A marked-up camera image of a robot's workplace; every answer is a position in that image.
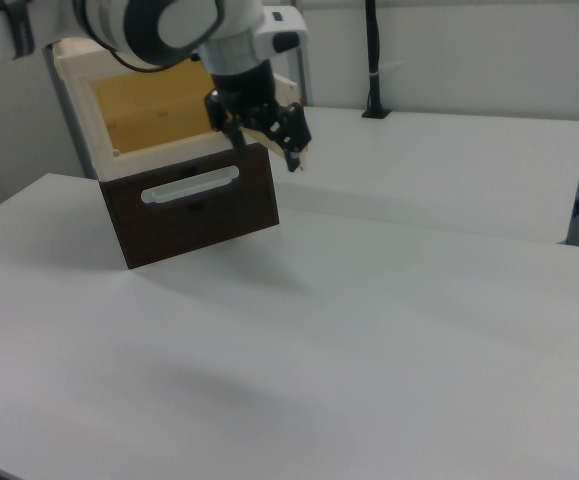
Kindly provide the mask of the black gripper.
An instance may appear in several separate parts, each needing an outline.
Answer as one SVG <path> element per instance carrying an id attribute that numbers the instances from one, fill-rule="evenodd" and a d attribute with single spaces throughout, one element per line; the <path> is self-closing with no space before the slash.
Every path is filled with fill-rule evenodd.
<path id="1" fill-rule="evenodd" d="M 254 109 L 252 130 L 261 135 L 260 142 L 276 148 L 284 157 L 289 172 L 302 167 L 301 155 L 312 140 L 303 106 L 276 104 L 272 65 L 265 60 L 253 69 L 233 75 L 212 74 L 215 88 L 204 99 L 213 131 L 227 137 L 237 157 L 244 157 L 246 142 L 240 121 L 231 115 Z"/>

